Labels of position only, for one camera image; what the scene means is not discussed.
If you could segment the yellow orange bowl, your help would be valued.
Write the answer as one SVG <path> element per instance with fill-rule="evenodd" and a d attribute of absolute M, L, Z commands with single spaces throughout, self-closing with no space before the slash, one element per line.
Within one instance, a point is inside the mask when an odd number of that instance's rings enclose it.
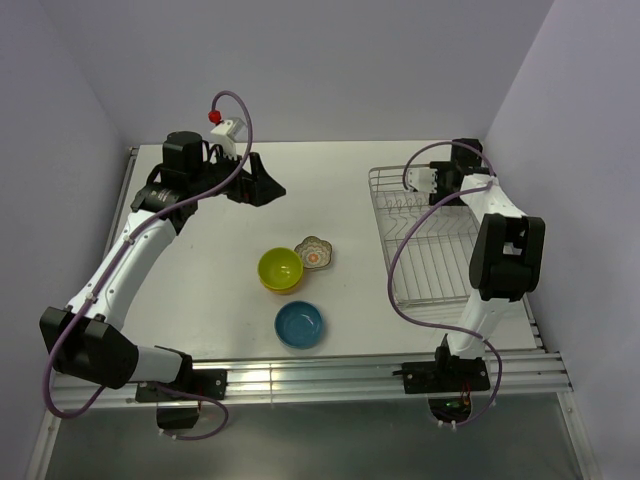
<path fill-rule="evenodd" d="M 301 279 L 295 285 L 291 285 L 288 288 L 273 288 L 272 286 L 269 286 L 266 283 L 261 282 L 261 285 L 266 290 L 268 290 L 269 292 L 272 292 L 272 293 L 274 293 L 276 295 L 289 295 L 289 294 L 292 294 L 296 290 L 298 290 L 303 284 L 304 284 L 304 280 Z"/>

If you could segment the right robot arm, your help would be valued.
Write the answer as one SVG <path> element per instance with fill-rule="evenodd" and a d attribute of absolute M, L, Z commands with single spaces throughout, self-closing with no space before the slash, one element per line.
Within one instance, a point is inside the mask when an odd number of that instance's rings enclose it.
<path fill-rule="evenodd" d="M 469 261 L 472 292 L 460 320 L 462 333 L 448 335 L 452 355 L 433 365 L 435 383 L 452 390 L 468 374 L 464 360 L 485 352 L 488 340 L 509 305 L 533 291 L 539 281 L 546 225 L 515 206 L 497 177 L 482 165 L 482 146 L 474 139 L 455 139 L 450 160 L 432 162 L 434 205 L 466 206 L 479 229 Z"/>

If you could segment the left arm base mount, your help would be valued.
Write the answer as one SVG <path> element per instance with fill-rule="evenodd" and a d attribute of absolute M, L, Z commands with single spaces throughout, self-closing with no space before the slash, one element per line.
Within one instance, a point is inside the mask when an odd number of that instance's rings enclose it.
<path fill-rule="evenodd" d="M 156 425 L 161 434 L 182 441 L 203 440 L 220 433 L 229 421 L 229 410 L 222 404 L 227 380 L 225 369 L 195 370 L 185 382 L 140 383 L 134 399 L 138 404 L 156 405 Z M 209 433 L 187 435 L 200 420 L 205 403 L 220 409 L 220 424 Z"/>

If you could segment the blue ceramic bowl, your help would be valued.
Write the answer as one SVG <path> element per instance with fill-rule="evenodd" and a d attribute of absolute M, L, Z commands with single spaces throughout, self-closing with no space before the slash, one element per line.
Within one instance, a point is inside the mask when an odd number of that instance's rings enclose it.
<path fill-rule="evenodd" d="M 284 305 L 274 319 L 279 341 L 294 349 L 310 349 L 320 343 L 324 335 L 324 317 L 312 303 L 292 301 Z"/>

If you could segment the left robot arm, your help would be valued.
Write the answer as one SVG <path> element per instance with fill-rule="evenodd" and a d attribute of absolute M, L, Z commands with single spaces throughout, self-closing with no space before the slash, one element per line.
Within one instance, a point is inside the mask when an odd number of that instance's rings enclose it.
<path fill-rule="evenodd" d="M 103 263 L 65 308 L 45 310 L 40 328 L 49 352 L 48 372 L 111 389 L 155 381 L 172 399 L 191 394 L 195 375 L 189 355 L 137 346 L 122 334 L 131 303 L 200 200 L 224 195 L 260 207 L 286 193 L 257 153 L 249 153 L 244 161 L 222 143 L 210 152 L 206 146 L 195 132 L 167 136 L 161 163 L 135 195 L 125 227 Z"/>

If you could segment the lime green bowl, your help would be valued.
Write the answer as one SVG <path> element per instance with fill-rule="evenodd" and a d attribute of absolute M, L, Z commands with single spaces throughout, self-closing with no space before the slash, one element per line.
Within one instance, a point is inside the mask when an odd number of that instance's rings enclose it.
<path fill-rule="evenodd" d="M 294 250 L 276 247 L 262 255 L 257 273 L 261 282 L 273 288 L 288 288 L 302 279 L 304 266 Z"/>

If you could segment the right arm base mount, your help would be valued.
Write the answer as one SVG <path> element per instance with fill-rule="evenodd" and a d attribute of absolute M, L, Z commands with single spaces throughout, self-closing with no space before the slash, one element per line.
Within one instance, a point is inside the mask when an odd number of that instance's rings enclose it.
<path fill-rule="evenodd" d="M 490 389 L 485 361 L 481 357 L 461 359 L 453 355 L 446 340 L 436 349 L 433 360 L 404 362 L 392 375 L 402 379 L 407 395 L 447 394 L 428 404 L 437 421 L 451 426 L 471 418 L 473 392 Z"/>

